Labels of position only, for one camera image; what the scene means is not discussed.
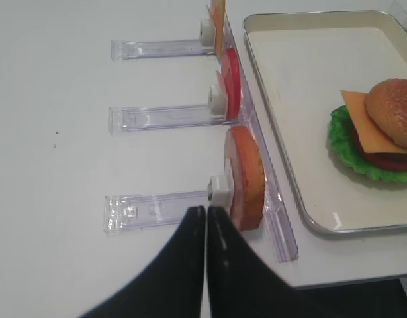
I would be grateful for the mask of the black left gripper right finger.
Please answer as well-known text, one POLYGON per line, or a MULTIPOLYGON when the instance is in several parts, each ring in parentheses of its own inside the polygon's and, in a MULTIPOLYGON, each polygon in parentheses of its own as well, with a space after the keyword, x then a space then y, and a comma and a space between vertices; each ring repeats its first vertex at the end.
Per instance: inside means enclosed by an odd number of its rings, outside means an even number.
POLYGON ((250 248, 219 207, 208 209, 212 317, 407 317, 399 280, 297 290, 250 248))

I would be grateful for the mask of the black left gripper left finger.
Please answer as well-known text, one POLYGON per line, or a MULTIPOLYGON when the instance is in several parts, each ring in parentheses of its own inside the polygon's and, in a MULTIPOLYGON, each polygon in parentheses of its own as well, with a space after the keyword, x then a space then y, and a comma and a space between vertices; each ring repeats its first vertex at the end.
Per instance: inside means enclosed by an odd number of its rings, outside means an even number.
POLYGON ((120 291, 83 317, 199 317, 206 211, 190 207, 159 254, 120 291))

